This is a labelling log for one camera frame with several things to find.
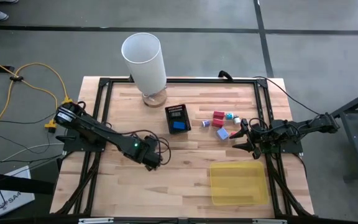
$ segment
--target transparent yellow container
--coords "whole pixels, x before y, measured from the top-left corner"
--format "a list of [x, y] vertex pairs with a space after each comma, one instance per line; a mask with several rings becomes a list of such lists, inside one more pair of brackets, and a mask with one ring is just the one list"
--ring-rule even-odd
[[269, 202], [261, 162], [215, 162], [209, 169], [214, 205], [262, 205]]

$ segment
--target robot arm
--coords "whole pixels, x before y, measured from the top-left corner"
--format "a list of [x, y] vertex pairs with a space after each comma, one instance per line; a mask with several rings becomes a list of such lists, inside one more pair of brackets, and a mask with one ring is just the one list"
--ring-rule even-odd
[[339, 129], [335, 119], [328, 113], [302, 122], [278, 119], [273, 120], [269, 127], [264, 122], [262, 123], [264, 127], [261, 127], [259, 123], [250, 125], [246, 119], [242, 119], [241, 130], [230, 138], [246, 135], [247, 142], [233, 145], [233, 147], [253, 152], [254, 159], [258, 159], [261, 153], [279, 152], [282, 144], [298, 144], [308, 133], [315, 131], [336, 133]]
[[91, 144], [110, 142], [127, 158], [145, 164], [148, 170], [156, 169], [161, 165], [162, 157], [155, 152], [158, 139], [147, 136], [141, 139], [136, 135], [125, 136], [96, 121], [85, 110], [75, 103], [64, 103], [57, 109], [55, 121], [59, 125], [78, 131], [80, 138]]

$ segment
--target white sign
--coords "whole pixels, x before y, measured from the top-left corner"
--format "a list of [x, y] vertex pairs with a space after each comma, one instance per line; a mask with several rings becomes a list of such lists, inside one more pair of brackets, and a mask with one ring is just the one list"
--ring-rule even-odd
[[[29, 166], [25, 166], [20, 169], [9, 172], [5, 175], [12, 176], [19, 172], [18, 174], [14, 175], [14, 177], [22, 177], [22, 178], [31, 179], [30, 170], [28, 168], [29, 168]], [[4, 196], [6, 203], [4, 206], [4, 200], [2, 199], [1, 194], [0, 194], [0, 216], [35, 200], [33, 193], [21, 193], [21, 192], [15, 192], [15, 191], [10, 191], [10, 190], [2, 190], [1, 193], [2, 193], [2, 196]]]

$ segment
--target gray floor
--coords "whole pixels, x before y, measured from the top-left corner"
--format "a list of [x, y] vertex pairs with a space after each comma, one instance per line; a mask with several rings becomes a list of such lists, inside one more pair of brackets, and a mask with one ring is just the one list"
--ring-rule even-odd
[[[260, 0], [267, 29], [358, 30], [358, 0]], [[257, 28], [252, 0], [21, 0], [0, 7], [9, 25]], [[60, 72], [76, 98], [85, 75], [128, 75], [120, 47], [128, 32], [0, 31], [0, 63], [19, 67], [42, 62]], [[235, 77], [266, 76], [258, 34], [155, 33], [162, 42], [167, 75], [215, 77], [226, 70]], [[358, 95], [357, 35], [267, 35], [275, 77], [285, 79], [289, 94], [322, 113]], [[22, 72], [28, 82], [63, 99], [60, 83], [42, 67]], [[0, 111], [9, 79], [0, 74]], [[295, 120], [313, 114], [291, 102]], [[18, 83], [4, 119], [34, 121], [53, 111], [51, 97]], [[45, 144], [43, 124], [0, 123], [0, 134], [26, 146]], [[342, 176], [358, 170], [358, 160], [342, 130], [310, 134], [303, 140], [304, 160], [314, 210], [326, 218], [358, 220], [358, 182]], [[21, 150], [0, 139], [0, 160]], [[16, 159], [43, 155], [23, 153]], [[0, 165], [8, 172], [22, 164]]]

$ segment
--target wooden tabletop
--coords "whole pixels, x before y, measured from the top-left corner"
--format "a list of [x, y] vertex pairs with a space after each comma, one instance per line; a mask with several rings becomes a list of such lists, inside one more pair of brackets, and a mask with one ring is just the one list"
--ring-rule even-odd
[[[86, 102], [92, 114], [100, 77], [84, 77], [79, 100]], [[285, 89], [283, 79], [272, 79]], [[275, 119], [291, 120], [287, 96], [269, 83]], [[263, 91], [260, 91], [265, 108]], [[167, 84], [167, 102], [160, 108], [144, 105], [133, 83], [116, 83], [112, 88], [108, 122], [119, 132], [149, 129], [170, 142], [172, 159], [168, 165], [148, 172], [143, 165], [125, 158], [108, 143], [102, 154], [93, 202], [92, 216], [109, 217], [197, 217], [197, 218], [270, 218], [271, 199], [266, 205], [214, 206], [208, 168], [212, 162], [253, 161], [251, 154], [231, 146], [246, 138], [220, 141], [214, 127], [202, 128], [201, 122], [213, 117], [213, 111], [233, 112], [241, 118], [256, 118], [254, 87], [247, 84]], [[104, 98], [101, 101], [101, 116]], [[170, 135], [164, 107], [186, 104], [191, 131]], [[230, 133], [239, 126], [225, 121]], [[80, 178], [83, 152], [64, 160], [51, 212], [57, 211], [74, 192]], [[313, 213], [308, 184], [301, 162], [292, 154], [283, 154], [287, 184], [305, 209]], [[263, 156], [259, 159], [265, 166]], [[277, 186], [280, 208], [282, 193]], [[84, 193], [83, 206], [87, 193]]]

